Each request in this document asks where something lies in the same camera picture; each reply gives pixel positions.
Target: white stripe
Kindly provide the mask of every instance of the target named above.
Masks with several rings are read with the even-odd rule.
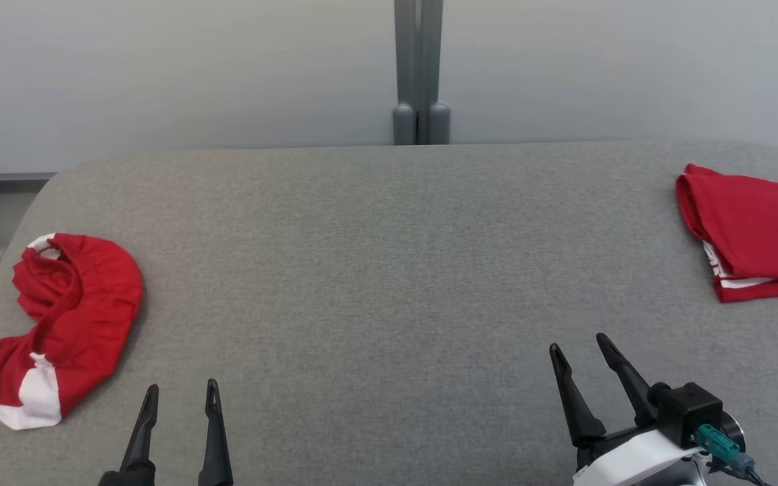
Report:
[[[757,286],[757,284],[765,284],[767,282],[773,282],[773,279],[768,279],[768,277],[755,277],[754,279],[719,280],[720,286],[723,286],[725,289],[745,289],[746,287]]]
[[[701,244],[704,246],[704,252],[707,253],[707,259],[709,259],[710,266],[713,268],[713,275],[719,277],[719,284],[723,289],[745,289],[746,287],[757,286],[757,284],[764,284],[773,280],[768,279],[768,277],[734,279],[734,277],[723,270],[722,262],[719,261],[719,256],[716,255],[716,247],[713,246],[713,243],[702,240]]]
[[[0,405],[0,421],[15,431],[50,427],[61,422],[59,381],[43,354],[31,354],[35,366],[22,379],[18,397],[22,406]]]

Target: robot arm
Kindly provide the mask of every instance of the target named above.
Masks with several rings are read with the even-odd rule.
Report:
[[[155,465],[149,460],[152,427],[158,416],[158,385],[151,385],[142,400],[140,414],[134,431],[130,434],[128,449],[124,453],[118,471],[107,471],[98,486],[154,486]],[[206,454],[203,470],[197,479],[198,486],[232,486],[230,453],[224,430],[222,397],[218,382],[210,379],[206,389],[206,416],[209,421],[206,432]]]
[[[606,433],[572,381],[563,351],[552,344],[556,384],[577,448],[575,486],[702,486],[717,471],[769,486],[754,471],[743,430],[723,412],[722,400],[692,382],[651,387],[607,335],[596,341],[635,409],[636,426]]]

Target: red fabric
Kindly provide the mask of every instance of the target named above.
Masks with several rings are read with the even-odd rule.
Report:
[[[689,164],[677,179],[677,200],[686,227],[713,247],[720,301],[778,296],[778,182]],[[754,277],[772,280],[728,286]]]
[[[14,267],[18,304],[37,324],[0,339],[0,405],[21,406],[30,352],[55,367],[62,418],[113,372],[142,300],[134,259],[109,240],[55,234],[58,259],[27,248]]]

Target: folded shirt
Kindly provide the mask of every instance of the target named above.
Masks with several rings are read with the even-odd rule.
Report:
[[[778,182],[689,164],[677,202],[710,259],[721,302],[778,296]]]

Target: gray padded mat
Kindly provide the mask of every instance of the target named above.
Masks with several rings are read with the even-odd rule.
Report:
[[[154,382],[157,483],[197,483],[210,377],[237,484],[571,484],[547,347],[609,431],[629,427],[604,331],[651,383],[719,395],[778,485],[778,298],[717,302],[674,200],[686,163],[778,180],[778,148],[738,142],[180,151],[67,170],[0,267],[0,338],[30,329],[10,267],[41,234],[120,243],[145,306],[114,378],[62,424],[0,425],[0,484],[95,484]]]

